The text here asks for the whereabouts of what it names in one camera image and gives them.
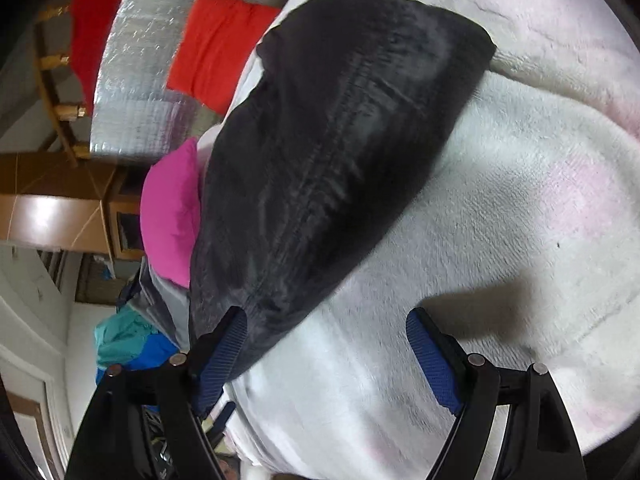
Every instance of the metal screw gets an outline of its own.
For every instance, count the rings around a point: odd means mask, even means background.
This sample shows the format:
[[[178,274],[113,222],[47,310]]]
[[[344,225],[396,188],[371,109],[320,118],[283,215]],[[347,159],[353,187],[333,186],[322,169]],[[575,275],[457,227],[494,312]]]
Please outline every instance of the metal screw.
[[[121,365],[111,365],[109,368],[107,368],[107,375],[109,377],[115,377],[116,375],[119,375],[121,371]]]
[[[544,363],[533,363],[533,371],[538,375],[544,375],[549,371]]]
[[[466,358],[470,364],[473,366],[482,366],[486,362],[484,357],[480,354],[469,354],[469,357]]]
[[[178,352],[177,354],[174,354],[171,357],[169,357],[169,362],[173,366],[183,365],[185,364],[185,362],[187,362],[187,355],[183,354],[182,352]]]

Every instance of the white blanket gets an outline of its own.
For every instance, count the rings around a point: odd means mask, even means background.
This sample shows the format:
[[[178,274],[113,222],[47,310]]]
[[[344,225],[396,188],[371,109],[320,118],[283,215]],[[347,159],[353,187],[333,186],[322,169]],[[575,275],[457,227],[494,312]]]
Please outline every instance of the white blanket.
[[[583,452],[640,412],[640,54],[602,0],[420,1],[478,22],[498,51],[391,232],[226,388],[239,452],[272,471],[427,476],[452,418],[404,336],[420,302],[495,365],[546,363]],[[254,54],[232,107],[261,72]]]

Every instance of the pink pillow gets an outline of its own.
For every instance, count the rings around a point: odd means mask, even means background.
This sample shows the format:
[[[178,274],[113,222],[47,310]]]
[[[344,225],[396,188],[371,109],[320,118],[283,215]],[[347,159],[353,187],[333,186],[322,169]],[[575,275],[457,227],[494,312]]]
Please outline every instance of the pink pillow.
[[[140,231],[159,276],[189,288],[191,253],[200,228],[197,139],[188,139],[149,170],[140,199]]]

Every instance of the folded red fabric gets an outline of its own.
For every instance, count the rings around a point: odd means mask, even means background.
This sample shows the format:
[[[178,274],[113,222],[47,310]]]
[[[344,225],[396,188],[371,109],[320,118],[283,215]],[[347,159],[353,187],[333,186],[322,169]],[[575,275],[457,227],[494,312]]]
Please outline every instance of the folded red fabric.
[[[89,112],[94,106],[95,84],[111,23],[121,0],[73,0],[70,60],[71,70],[82,85]]]
[[[249,54],[279,12],[242,0],[195,0],[167,88],[226,114]]]

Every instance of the blue gripper pad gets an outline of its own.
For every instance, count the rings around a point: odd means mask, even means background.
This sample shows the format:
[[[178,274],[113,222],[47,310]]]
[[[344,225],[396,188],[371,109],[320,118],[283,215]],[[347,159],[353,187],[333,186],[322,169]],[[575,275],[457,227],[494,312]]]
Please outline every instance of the blue gripper pad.
[[[415,309],[406,317],[406,337],[439,405],[457,416],[462,410],[462,402],[456,394],[455,375]]]
[[[209,412],[222,396],[222,386],[228,380],[245,339],[246,314],[241,310],[233,318],[200,374],[200,390],[192,403],[198,415]]]

